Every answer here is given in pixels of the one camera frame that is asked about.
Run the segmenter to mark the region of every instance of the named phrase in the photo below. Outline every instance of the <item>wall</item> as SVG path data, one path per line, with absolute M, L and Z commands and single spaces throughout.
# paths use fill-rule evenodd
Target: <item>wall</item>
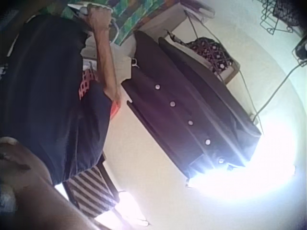
M 301 37 L 296 33 L 284 33 L 276 31 L 274 35 L 269 34 L 260 26 L 262 4 L 257 0 L 199 0 L 210 6 L 215 11 L 214 21 L 221 23 L 230 23 L 235 25 L 230 34 L 232 37 L 236 30 L 244 31 L 248 36 L 253 38 L 260 46 L 262 46 L 277 62 L 284 73 L 288 73 L 294 66 L 298 64 L 292 56 L 292 51 Z M 285 24 L 279 22 L 278 28 L 284 29 Z M 249 50 L 244 52 L 255 55 Z M 296 93 L 298 94 L 307 113 L 307 74 L 302 68 L 297 69 L 289 78 Z
M 242 18 L 249 17 L 248 12 L 243 13 Z M 251 96 L 259 109 L 285 77 L 285 67 L 248 31 L 231 21 L 214 19 L 207 25 L 241 64 Z M 207 35 L 200 25 L 196 25 L 196 29 L 200 35 Z M 182 40 L 195 39 L 187 20 L 174 33 Z M 270 37 L 274 39 L 271 43 L 280 47 L 275 38 Z M 253 112 L 239 76 L 230 82 L 228 88 L 248 113 Z M 287 184 L 261 197 L 226 202 L 186 188 L 186 178 L 127 107 L 125 102 L 129 98 L 123 91 L 122 107 L 110 123 L 104 151 L 108 168 L 120 188 L 135 197 L 151 223 L 145 229 L 295 229 L 295 224 L 306 216 L 306 113 L 296 92 L 297 89 L 286 82 L 261 114 L 265 138 L 270 143 L 266 149 L 268 159 L 278 163 L 280 158 L 289 157 L 296 166 L 295 176 Z

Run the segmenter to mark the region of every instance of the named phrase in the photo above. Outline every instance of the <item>light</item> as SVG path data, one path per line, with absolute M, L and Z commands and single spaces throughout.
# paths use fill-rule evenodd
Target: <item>light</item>
M 295 142 L 291 129 L 278 120 L 266 126 L 255 153 L 245 168 L 212 170 L 189 180 L 189 187 L 226 200 L 251 199 L 286 184 L 295 173 Z
M 57 184 L 57 185 L 54 186 L 54 187 L 55 187 L 55 189 L 56 189 L 59 193 L 61 193 L 61 195 L 62 195 L 63 197 L 65 197 L 65 199 L 69 200 L 69 199 L 68 199 L 68 195 L 67 195 L 67 193 L 66 193 L 66 191 L 65 191 L 65 188 L 64 188 L 64 186 L 63 186 L 62 183 Z
M 148 226 L 149 223 L 142 214 L 139 205 L 128 192 L 119 193 L 119 203 L 115 206 L 117 212 L 130 224 Z
M 131 225 L 147 227 L 148 221 L 142 214 L 138 204 L 133 196 L 128 192 L 119 193 L 119 203 L 115 206 L 115 210 L 121 217 Z M 105 225 L 110 229 L 123 229 L 125 224 L 115 214 L 113 210 L 105 212 L 95 218 L 96 221 Z

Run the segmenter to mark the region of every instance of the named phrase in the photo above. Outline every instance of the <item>red object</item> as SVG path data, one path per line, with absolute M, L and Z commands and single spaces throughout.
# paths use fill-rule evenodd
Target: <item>red object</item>
M 113 117 L 117 114 L 119 109 L 120 109 L 120 102 L 113 102 L 111 107 L 110 119 L 113 119 Z

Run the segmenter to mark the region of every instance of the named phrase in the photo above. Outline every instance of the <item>man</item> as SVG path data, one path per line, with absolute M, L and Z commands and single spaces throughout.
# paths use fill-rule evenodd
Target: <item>man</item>
M 88 12 L 98 81 L 83 74 L 81 26 L 51 15 L 24 25 L 2 76 L 0 211 L 10 229 L 95 229 L 53 187 L 98 162 L 119 100 L 111 12 L 92 6 Z

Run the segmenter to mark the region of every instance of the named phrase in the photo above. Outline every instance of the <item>wire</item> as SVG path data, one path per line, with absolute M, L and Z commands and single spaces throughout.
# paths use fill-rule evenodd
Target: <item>wire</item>
M 195 29 L 195 27 L 194 27 L 194 25 L 193 25 L 193 23 L 192 23 L 192 20 L 191 20 L 191 18 L 190 18 L 189 13 L 188 13 L 187 11 L 184 11 L 184 13 L 185 13 L 185 14 L 186 14 L 186 16 L 188 17 L 188 19 L 189 19 L 189 21 L 190 21 L 190 23 L 191 23 L 191 25 L 192 25 L 192 27 L 193 27 L 194 34 L 195 34 L 196 38 L 198 39 L 196 29 Z
M 255 113 L 256 113 L 256 115 L 255 115 L 255 117 L 253 118 L 252 122 L 254 123 L 256 117 L 258 117 L 259 125 L 260 125 L 260 128 L 261 128 L 261 131 L 262 131 L 262 133 L 264 134 L 263 127 L 262 127 L 262 123 L 261 123 L 261 120 L 260 120 L 260 117 L 259 117 L 259 113 L 257 113 L 257 109 L 256 109 L 256 107 L 255 107 L 254 101 L 253 101 L 253 99 L 251 98 L 251 95 L 250 95 L 250 92 L 249 92 L 249 90 L 248 90 L 248 86 L 247 86 L 247 84 L 246 84 L 245 78 L 244 78 L 243 73 L 241 72 L 240 69 L 239 69 L 239 73 L 240 73 L 240 75 L 241 75 L 241 78 L 242 78 L 242 81 L 243 81 L 244 86 L 245 86 L 245 88 L 246 88 L 246 91 L 248 92 L 248 97 L 249 97 L 249 99 L 250 99 L 251 105 L 253 106 L 253 109 L 254 109 L 254 111 L 255 111 Z
M 188 18 L 189 18 L 189 21 L 190 21 L 190 23 L 191 23 L 191 25 L 193 26 L 193 29 L 194 29 L 194 25 L 193 25 L 193 23 L 192 23 L 192 21 L 191 21 L 191 19 L 190 19 L 190 17 L 189 17 L 189 15 L 188 15 L 188 13 L 186 12 L 186 15 L 188 16 Z M 225 49 L 225 46 L 223 45 L 223 43 L 221 42 L 221 40 L 217 37 L 217 36 L 215 36 L 215 34 L 207 27 L 207 26 L 205 26 L 204 25 L 204 23 L 201 21 L 201 20 L 199 20 L 198 18 L 196 18 L 198 21 L 199 21 L 199 23 L 221 44 L 221 46 Z M 254 104 L 254 102 L 253 102 L 253 99 L 252 99 L 252 97 L 251 97 L 251 95 L 250 95 L 250 92 L 249 92 L 249 90 L 248 90 L 248 86 L 247 86 L 247 84 L 246 84 L 246 81 L 245 81 L 245 78 L 244 78 L 244 76 L 243 76 L 243 73 L 242 73 L 242 71 L 241 70 L 239 70 L 239 73 L 240 73 L 240 76 L 241 76 L 241 78 L 242 78 L 242 81 L 243 81 L 243 83 L 244 83 L 244 86 L 245 86 L 245 88 L 246 88 L 246 91 L 248 92 L 248 97 L 249 97 L 249 99 L 250 99 L 250 102 L 251 102 L 251 104 L 252 104 L 252 107 L 253 107 L 253 110 L 255 111 L 255 113 L 256 113 L 256 115 L 255 115 L 255 117 L 253 118 L 253 120 L 252 120 L 252 122 L 254 123 L 255 122 L 255 119 L 256 119 L 256 117 L 258 117 L 258 120 L 259 120 L 259 125 L 260 125 L 260 128 L 261 128 L 261 131 L 262 131 L 262 133 L 264 134 L 264 131 L 263 131 L 263 127 L 262 127 L 262 122 L 261 122 L 261 119 L 260 119 L 260 117 L 259 117 L 259 112 L 257 112 L 257 109 L 256 109 L 256 107 L 255 107 L 255 104 Z
M 197 39 L 198 39 L 198 36 L 197 36 L 197 33 L 196 33 L 196 29 L 195 29 L 194 24 L 193 24 L 193 22 L 192 22 L 192 20 L 191 20 L 190 14 L 189 14 L 187 11 L 184 11 L 184 12 L 185 12 L 186 16 L 188 17 L 188 19 L 189 19 L 189 21 L 190 21 L 190 24 L 191 24 L 191 26 L 193 27 L 194 33 L 195 33 L 195 35 L 196 35 L 196 37 L 197 37 Z M 210 46 L 210 44 L 209 44 L 206 40 L 205 40 L 205 42 L 207 43 L 208 50 L 209 50 L 210 55 L 211 55 L 211 57 L 212 57 L 212 59 L 213 59 L 212 62 L 210 61 L 210 64 L 215 68 L 216 73 L 218 74 L 218 77 L 220 78 L 221 82 L 226 86 L 225 81 L 224 81 L 224 79 L 223 79 L 222 76 L 221 76 L 220 70 L 218 69 L 216 62 L 214 61 L 214 55 L 213 55 L 213 51 L 212 51 L 212 49 L 211 49 L 211 46 Z
M 263 105 L 263 107 L 261 107 L 261 109 L 256 113 L 253 122 L 255 121 L 256 117 L 262 112 L 262 110 L 265 109 L 265 107 L 270 103 L 270 101 L 273 99 L 273 97 L 275 96 L 275 94 L 279 91 L 279 89 L 282 87 L 282 85 L 287 81 L 287 79 L 290 77 L 290 75 L 300 66 L 304 65 L 307 63 L 306 61 L 301 62 L 300 64 L 298 64 L 297 66 L 295 66 L 289 73 L 288 75 L 285 77 L 285 79 L 282 81 L 282 83 L 280 83 L 280 85 L 277 87 L 277 89 L 273 92 L 273 94 L 271 95 L 271 97 L 267 100 L 267 102 Z

